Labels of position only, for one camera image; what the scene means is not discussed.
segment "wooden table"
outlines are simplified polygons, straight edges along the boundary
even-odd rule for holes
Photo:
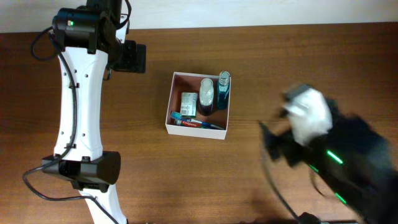
[[[60,119],[59,62],[30,56],[36,35],[0,35],[0,222],[91,223],[84,201],[42,200],[21,179],[53,152]],[[270,118],[282,90],[294,83],[315,85],[398,146],[398,24],[131,30],[127,38],[146,44],[147,73],[114,73],[103,83],[101,137],[104,150],[121,153],[117,189],[130,223],[290,218],[263,176],[256,120]],[[43,40],[37,51],[52,49]],[[168,135],[173,72],[222,70],[233,78],[225,141]],[[392,156],[398,164],[397,151]],[[290,169],[280,161],[272,171],[298,214],[356,218],[311,188],[308,167]],[[78,194],[47,175],[30,180],[53,197]]]

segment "bottle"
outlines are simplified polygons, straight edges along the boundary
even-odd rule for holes
[[[229,72],[220,73],[217,84],[217,109],[223,110],[228,107],[229,98]]]
[[[214,102],[214,87],[213,81],[209,78],[204,78],[200,83],[199,91],[199,112],[203,116],[208,116],[213,111]]]

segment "toothbrush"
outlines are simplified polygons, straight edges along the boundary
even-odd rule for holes
[[[214,125],[214,124],[206,123],[206,122],[203,122],[203,121],[198,121],[198,120],[195,120],[195,119],[184,119],[184,118],[182,118],[180,113],[175,112],[175,111],[172,112],[172,118],[173,119],[177,119],[177,120],[181,120],[181,121],[199,123],[201,125],[204,125],[204,126],[207,126],[209,128],[213,128],[213,129],[224,130],[223,128],[221,128],[221,127],[219,127],[217,125]]]

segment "white cardboard box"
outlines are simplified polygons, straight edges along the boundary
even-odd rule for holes
[[[216,99],[217,83],[219,76],[174,72],[172,87],[170,90],[169,106],[167,107],[166,122],[165,122],[167,132],[169,134],[177,134],[182,136],[192,136],[200,138],[225,139],[226,132],[228,130],[229,106],[231,101],[231,80],[229,81],[228,108],[226,108],[225,110],[217,110],[216,100],[215,100],[213,105],[214,112],[209,116],[203,116],[199,113],[197,106],[197,117],[196,117],[197,120],[215,124],[219,127],[225,128],[225,130],[177,126],[174,125],[174,120],[171,118],[172,111],[180,112],[181,94],[183,92],[195,92],[199,94],[200,83],[204,78],[210,78],[213,80],[215,88],[215,99]]]

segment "small package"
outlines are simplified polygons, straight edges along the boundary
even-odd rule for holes
[[[180,114],[182,116],[196,118],[197,99],[198,99],[198,93],[182,93]]]

